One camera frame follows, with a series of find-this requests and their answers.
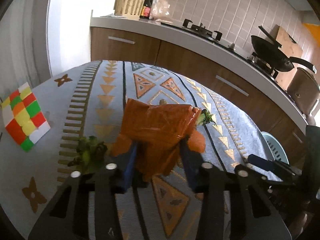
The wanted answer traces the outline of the orange upper cabinet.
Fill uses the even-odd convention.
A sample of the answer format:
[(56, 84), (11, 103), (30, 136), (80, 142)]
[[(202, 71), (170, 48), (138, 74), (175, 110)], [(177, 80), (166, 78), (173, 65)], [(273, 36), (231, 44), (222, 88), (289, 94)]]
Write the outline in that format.
[(316, 40), (317, 44), (320, 45), (320, 25), (311, 23), (303, 23), (303, 25), (308, 29), (310, 34)]

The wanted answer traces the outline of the beige utensil basket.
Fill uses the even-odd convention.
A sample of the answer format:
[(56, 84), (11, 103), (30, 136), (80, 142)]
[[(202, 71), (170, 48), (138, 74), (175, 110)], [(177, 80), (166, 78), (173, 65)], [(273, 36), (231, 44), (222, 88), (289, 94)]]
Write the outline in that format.
[(131, 20), (138, 20), (144, 0), (115, 0), (114, 15)]

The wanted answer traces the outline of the black wok pan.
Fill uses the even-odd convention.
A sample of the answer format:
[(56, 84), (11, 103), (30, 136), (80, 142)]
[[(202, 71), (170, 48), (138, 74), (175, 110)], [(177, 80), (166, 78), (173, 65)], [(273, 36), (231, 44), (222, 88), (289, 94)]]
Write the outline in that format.
[(312, 63), (298, 57), (286, 56), (280, 50), (282, 45), (277, 42), (262, 25), (258, 28), (272, 41), (272, 43), (259, 36), (252, 35), (251, 42), (257, 57), (268, 63), (273, 69), (280, 72), (290, 72), (294, 68), (293, 64), (297, 63), (308, 68), (314, 74), (317, 73), (317, 69)]

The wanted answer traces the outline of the rubik's cube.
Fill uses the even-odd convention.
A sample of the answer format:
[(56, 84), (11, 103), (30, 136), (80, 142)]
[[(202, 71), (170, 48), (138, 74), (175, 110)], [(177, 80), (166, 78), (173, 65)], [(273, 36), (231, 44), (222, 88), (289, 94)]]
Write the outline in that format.
[(27, 82), (1, 102), (1, 110), (4, 128), (25, 152), (50, 130), (50, 124)]

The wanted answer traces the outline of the wooden kitchen cabinet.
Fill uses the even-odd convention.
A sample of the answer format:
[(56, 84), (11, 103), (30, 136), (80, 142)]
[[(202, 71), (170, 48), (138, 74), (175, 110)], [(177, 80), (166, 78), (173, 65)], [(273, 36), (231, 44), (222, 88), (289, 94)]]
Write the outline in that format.
[(284, 148), (291, 165), (301, 168), (306, 156), (305, 128), (299, 128), (284, 107), (286, 96), (258, 88), (249, 78), (228, 70), (195, 52), (133, 32), (91, 28), (91, 59), (151, 64), (189, 77), (220, 94), (247, 113), (259, 129), (272, 134)]

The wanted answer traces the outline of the orange foil snack wrapper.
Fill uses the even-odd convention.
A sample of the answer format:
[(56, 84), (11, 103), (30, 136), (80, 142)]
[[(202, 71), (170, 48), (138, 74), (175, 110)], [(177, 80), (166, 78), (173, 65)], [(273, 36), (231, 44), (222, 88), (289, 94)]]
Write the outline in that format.
[(205, 138), (196, 129), (200, 114), (201, 110), (191, 105), (148, 105), (129, 99), (111, 155), (124, 154), (137, 142), (135, 168), (143, 181), (149, 182), (155, 175), (168, 176), (180, 157), (182, 139), (190, 150), (205, 152)]

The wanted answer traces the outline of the green vegetable scrap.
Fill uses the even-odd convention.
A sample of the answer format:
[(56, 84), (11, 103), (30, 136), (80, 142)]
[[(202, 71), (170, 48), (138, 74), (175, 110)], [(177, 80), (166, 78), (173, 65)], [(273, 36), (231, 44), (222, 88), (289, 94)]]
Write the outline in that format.
[(95, 173), (103, 167), (107, 150), (107, 145), (97, 137), (81, 137), (76, 147), (76, 156), (67, 166), (75, 166), (81, 174)]

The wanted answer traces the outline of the wooden cutting board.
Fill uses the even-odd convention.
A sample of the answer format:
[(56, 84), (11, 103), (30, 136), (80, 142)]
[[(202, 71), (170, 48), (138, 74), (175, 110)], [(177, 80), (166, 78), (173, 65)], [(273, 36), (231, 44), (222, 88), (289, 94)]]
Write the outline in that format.
[[(298, 57), (301, 58), (303, 54), (303, 50), (300, 46), (294, 41), (294, 39), (285, 31), (285, 29), (281, 26), (275, 25), (271, 31), (271, 35), (279, 42), (282, 47), (280, 50), (287, 56), (287, 57)], [(276, 81), (278, 85), (284, 90), (287, 90), (290, 82), (292, 81), (294, 75), (297, 71), (297, 64), (293, 64), (294, 69), (290, 72), (279, 72), (278, 76), (276, 77)]]

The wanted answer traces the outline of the brown rice cooker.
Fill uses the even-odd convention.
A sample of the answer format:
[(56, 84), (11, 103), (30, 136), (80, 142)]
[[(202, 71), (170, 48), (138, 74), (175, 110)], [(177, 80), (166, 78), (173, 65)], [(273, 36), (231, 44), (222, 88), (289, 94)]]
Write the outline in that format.
[(287, 88), (287, 93), (298, 109), (308, 116), (317, 105), (319, 84), (312, 74), (304, 68), (297, 67), (297, 71)]

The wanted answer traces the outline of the light blue trash basket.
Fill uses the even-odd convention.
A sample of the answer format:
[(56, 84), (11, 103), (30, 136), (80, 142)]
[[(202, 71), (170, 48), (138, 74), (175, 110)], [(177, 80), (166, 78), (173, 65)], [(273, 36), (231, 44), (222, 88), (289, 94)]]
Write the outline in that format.
[(270, 148), (274, 160), (282, 161), (289, 164), (288, 157), (280, 142), (273, 135), (267, 132), (262, 132), (262, 135)]

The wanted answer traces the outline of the clear plastic bag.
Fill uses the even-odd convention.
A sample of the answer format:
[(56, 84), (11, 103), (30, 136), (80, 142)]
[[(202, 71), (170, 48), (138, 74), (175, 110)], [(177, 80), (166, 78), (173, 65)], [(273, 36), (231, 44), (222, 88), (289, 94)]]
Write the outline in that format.
[(167, 0), (153, 0), (149, 14), (153, 21), (170, 21), (170, 4)]

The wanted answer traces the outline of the black gas stove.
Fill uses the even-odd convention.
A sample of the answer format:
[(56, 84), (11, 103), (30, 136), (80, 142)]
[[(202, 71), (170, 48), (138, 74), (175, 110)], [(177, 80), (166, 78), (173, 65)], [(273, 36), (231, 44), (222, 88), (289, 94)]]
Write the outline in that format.
[(214, 55), (213, 61), (215, 61), (217, 58), (222, 57), (222, 50), (228, 51), (242, 61), (250, 64), (253, 68), (257, 69), (269, 80), (275, 83), (277, 87), (282, 89), (276, 81), (276, 77), (278, 76), (280, 71), (273, 69), (268, 63), (257, 57), (254, 49), (252, 53), (248, 53), (238, 48), (235, 44), (223, 40), (221, 32), (216, 31), (216, 35), (213, 36), (212, 31), (206, 29), (202, 25), (194, 25), (193, 22), (188, 19), (184, 20), (182, 26), (165, 22), (162, 22), (161, 25), (174, 29), (174, 32), (176, 34), (179, 34), (178, 38), (176, 36), (172, 37), (176, 45), (179, 45), (185, 49), (192, 50), (201, 55), (204, 54), (204, 51), (206, 49), (209, 49), (209, 54)]

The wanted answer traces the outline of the dark soy sauce bottle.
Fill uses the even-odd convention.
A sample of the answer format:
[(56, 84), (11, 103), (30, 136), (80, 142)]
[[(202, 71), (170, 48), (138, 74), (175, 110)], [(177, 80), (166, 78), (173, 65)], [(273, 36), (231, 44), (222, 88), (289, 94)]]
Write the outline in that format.
[(140, 12), (140, 18), (148, 19), (150, 10), (151, 10), (152, 2), (151, 0), (144, 0), (141, 12)]

